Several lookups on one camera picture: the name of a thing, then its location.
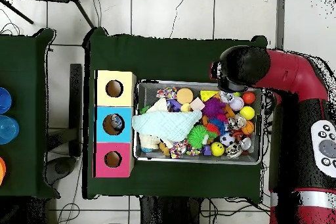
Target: gray bin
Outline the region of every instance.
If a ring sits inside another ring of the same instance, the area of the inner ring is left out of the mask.
[[[200,97],[201,90],[218,91],[216,83],[196,83],[196,82],[178,82],[178,81],[151,81],[145,80],[138,81],[136,84],[137,101],[135,102],[135,115],[140,114],[140,110],[147,106],[153,105],[159,99],[156,97],[156,93],[159,89],[166,87],[176,88],[189,88],[194,94],[194,98]],[[261,102],[263,101],[263,94],[260,89],[250,89],[256,95],[256,99],[250,106],[255,110],[255,117],[252,122],[255,124],[255,130],[251,134],[252,146],[249,149],[249,154],[246,156],[240,155],[237,158],[228,158],[223,156],[204,156],[202,154],[198,156],[189,156],[183,154],[180,158],[174,159],[165,156],[161,150],[154,150],[153,152],[145,153],[141,151],[140,139],[138,133],[133,130],[133,154],[138,160],[151,161],[151,162],[192,162],[192,163],[204,163],[204,164],[241,164],[241,165],[255,165],[261,161],[261,155],[259,149],[261,148]]]

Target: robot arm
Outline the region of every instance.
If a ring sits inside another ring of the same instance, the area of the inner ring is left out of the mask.
[[[328,92],[305,57],[259,47],[223,52],[210,69],[226,92],[276,92],[270,152],[270,224],[336,224],[336,129]]]

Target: green tablecloth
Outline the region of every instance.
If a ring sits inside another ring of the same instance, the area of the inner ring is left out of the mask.
[[[107,35],[104,29],[96,28],[87,34],[83,43],[86,48],[84,99],[89,99],[83,113],[84,143],[88,145],[88,151],[84,149],[83,160],[87,170],[83,174],[84,197],[92,198],[96,194],[211,198],[244,196],[258,202],[260,164],[239,166],[136,160],[130,178],[93,178],[94,70],[131,71],[137,80],[210,82],[209,65],[225,49],[235,45],[266,47],[266,39],[199,41]]]
[[[17,138],[0,145],[0,157],[7,167],[0,196],[58,197],[43,177],[47,150],[45,57],[53,38],[51,29],[33,37],[0,35],[0,87],[12,96],[12,106],[4,115],[20,126]]]

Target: blue container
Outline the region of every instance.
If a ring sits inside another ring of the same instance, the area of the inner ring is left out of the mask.
[[[11,104],[11,94],[6,89],[0,88],[0,114],[7,112]]]
[[[11,142],[18,136],[18,122],[13,118],[0,115],[0,145]]]

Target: blue block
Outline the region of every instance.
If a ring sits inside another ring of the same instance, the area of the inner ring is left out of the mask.
[[[103,121],[106,116],[118,114],[123,118],[125,127],[118,135],[109,135],[103,128]],[[132,108],[131,107],[97,107],[96,120],[96,139],[97,142],[116,142],[116,143],[131,143],[132,140]]]

